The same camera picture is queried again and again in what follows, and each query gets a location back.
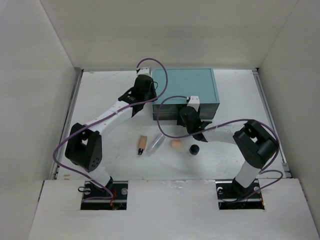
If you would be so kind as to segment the beige makeup sponge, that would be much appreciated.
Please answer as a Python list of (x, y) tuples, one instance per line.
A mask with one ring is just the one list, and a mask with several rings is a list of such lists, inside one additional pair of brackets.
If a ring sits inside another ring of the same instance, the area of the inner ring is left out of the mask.
[(180, 140), (172, 140), (170, 142), (170, 146), (172, 148), (180, 148), (183, 145), (183, 143)]

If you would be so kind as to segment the black round compact jar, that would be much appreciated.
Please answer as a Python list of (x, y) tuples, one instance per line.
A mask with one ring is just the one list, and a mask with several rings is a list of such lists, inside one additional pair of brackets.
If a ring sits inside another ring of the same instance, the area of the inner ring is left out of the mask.
[(189, 148), (189, 152), (191, 155), (196, 156), (200, 151), (200, 147), (197, 144), (193, 144)]

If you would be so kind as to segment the teal drawer box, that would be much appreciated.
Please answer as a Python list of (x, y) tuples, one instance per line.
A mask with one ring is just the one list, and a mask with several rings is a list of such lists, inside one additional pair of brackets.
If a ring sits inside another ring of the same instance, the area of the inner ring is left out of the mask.
[(212, 68), (172, 68), (167, 70), (168, 85), (163, 69), (152, 70), (156, 82), (158, 99), (152, 103), (153, 113), (178, 113), (178, 108), (187, 105), (183, 98), (167, 100), (161, 108), (161, 102), (171, 96), (198, 96), (200, 112), (217, 112), (220, 105), (218, 88)]

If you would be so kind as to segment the clear plastic bottle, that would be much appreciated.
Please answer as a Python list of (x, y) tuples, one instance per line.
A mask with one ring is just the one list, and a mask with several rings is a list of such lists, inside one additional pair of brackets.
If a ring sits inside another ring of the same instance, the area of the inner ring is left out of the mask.
[(165, 141), (166, 136), (162, 133), (160, 133), (151, 143), (151, 145), (149, 146), (148, 150), (146, 151), (147, 156), (151, 156), (153, 155), (158, 148), (163, 144), (163, 142)]

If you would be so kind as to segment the beige foundation tube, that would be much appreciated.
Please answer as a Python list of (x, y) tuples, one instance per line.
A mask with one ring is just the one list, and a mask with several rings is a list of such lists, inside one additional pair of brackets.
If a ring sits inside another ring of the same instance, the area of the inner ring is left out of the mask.
[(146, 149), (148, 137), (141, 135), (138, 143), (138, 155), (142, 155)]

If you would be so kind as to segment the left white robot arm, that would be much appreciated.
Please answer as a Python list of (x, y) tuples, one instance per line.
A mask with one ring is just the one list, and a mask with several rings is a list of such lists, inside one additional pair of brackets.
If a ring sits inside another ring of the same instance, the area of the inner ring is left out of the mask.
[(70, 134), (111, 116), (91, 126), (67, 141), (65, 157), (80, 171), (95, 180), (95, 193), (100, 199), (108, 199), (112, 195), (112, 177), (100, 166), (103, 159), (102, 136), (109, 134), (122, 122), (134, 117), (144, 108), (144, 101), (156, 97), (155, 82), (149, 73), (138, 74), (133, 87), (121, 95), (115, 104), (105, 113), (87, 124), (75, 123)]

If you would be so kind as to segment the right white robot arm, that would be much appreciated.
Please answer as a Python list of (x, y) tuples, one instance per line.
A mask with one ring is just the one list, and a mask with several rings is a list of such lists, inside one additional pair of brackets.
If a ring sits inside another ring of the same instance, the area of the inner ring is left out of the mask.
[(177, 125), (185, 127), (197, 141), (222, 142), (238, 147), (244, 163), (231, 184), (231, 192), (237, 199), (249, 197), (256, 177), (268, 168), (280, 150), (276, 134), (255, 119), (237, 119), (214, 126), (211, 121), (201, 120), (194, 107), (184, 106), (178, 112)]

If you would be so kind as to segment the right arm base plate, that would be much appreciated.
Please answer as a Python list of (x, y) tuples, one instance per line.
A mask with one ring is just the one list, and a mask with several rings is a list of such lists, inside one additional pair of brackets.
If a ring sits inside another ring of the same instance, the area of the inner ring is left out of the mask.
[(265, 209), (261, 192), (255, 192), (260, 187), (258, 181), (254, 181), (248, 190), (241, 194), (233, 189), (231, 181), (217, 181), (215, 185), (220, 210)]

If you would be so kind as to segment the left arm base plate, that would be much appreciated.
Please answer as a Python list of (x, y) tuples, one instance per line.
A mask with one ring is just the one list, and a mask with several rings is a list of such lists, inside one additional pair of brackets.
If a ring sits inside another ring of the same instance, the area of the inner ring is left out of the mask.
[(108, 187), (112, 195), (92, 182), (86, 181), (84, 186), (78, 188), (78, 192), (82, 194), (80, 209), (88, 211), (126, 210), (129, 183), (127, 181), (114, 181)]

